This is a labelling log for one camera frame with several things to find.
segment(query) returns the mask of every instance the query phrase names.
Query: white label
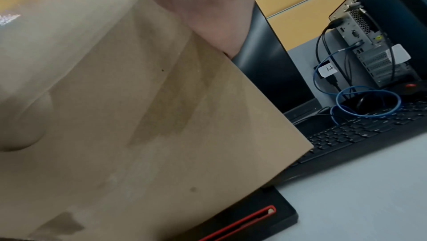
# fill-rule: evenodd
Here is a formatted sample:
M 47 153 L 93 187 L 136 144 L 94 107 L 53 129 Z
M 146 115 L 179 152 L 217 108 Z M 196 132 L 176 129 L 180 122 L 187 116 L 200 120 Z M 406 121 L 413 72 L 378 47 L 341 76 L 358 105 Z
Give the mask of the white label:
M 393 54 L 395 56 L 396 65 L 404 63 L 404 62 L 411 59 L 411 56 L 408 54 L 408 52 L 405 50 L 405 48 L 403 48 L 402 45 L 396 44 L 395 46 L 393 46 L 391 48 L 393 49 Z M 390 49 L 386 50 L 386 54 L 387 54 L 388 59 L 391 62 Z
M 335 69 L 334 64 L 332 64 L 331 62 L 319 68 L 319 73 L 323 78 L 329 77 L 337 72 L 338 71 Z

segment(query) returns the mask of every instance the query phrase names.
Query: white desk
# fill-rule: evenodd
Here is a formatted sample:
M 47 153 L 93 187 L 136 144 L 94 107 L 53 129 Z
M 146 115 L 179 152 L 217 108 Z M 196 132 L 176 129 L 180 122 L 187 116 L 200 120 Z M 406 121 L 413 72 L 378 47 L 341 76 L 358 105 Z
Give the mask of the white desk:
M 426 241 L 427 132 L 277 188 L 299 222 L 268 241 Z

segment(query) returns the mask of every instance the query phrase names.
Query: keyboard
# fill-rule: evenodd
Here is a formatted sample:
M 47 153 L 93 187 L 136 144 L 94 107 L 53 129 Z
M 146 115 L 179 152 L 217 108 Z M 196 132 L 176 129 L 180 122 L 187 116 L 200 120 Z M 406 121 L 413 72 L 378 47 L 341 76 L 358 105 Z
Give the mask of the keyboard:
M 389 116 L 375 118 L 390 110 L 372 112 L 372 118 L 356 118 L 309 136 L 314 148 L 264 187 L 329 169 L 427 131 L 427 98 L 404 104 Z

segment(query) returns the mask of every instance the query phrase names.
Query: black keyboard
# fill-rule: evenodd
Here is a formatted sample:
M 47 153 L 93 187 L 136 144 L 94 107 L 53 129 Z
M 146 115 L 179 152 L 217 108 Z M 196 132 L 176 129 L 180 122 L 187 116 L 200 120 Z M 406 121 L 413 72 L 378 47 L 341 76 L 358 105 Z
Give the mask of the black keyboard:
M 356 118 L 308 137 L 314 148 L 264 187 L 331 168 L 427 130 L 427 100 L 404 104 L 392 115 L 375 118 L 390 110 L 385 108 L 369 114 L 373 118 Z

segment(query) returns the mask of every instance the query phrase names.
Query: sticker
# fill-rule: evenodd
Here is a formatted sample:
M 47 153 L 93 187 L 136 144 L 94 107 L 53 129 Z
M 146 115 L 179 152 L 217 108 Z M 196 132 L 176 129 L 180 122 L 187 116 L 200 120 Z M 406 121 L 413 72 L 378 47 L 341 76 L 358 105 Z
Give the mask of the sticker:
M 411 56 L 409 55 L 409 53 L 405 50 L 405 48 L 403 48 L 402 45 L 400 44 L 396 44 L 395 46 L 391 47 L 393 49 L 393 54 L 395 56 L 395 60 L 396 60 L 396 65 L 397 64 L 402 64 L 408 60 L 411 59 Z M 390 53 L 390 49 L 386 50 L 386 54 L 388 59 L 391 62 L 391 53 Z
M 334 64 L 332 64 L 331 62 L 324 64 L 322 67 L 318 69 L 318 71 L 323 78 L 329 77 L 332 74 L 335 74 L 338 72 L 335 69 Z

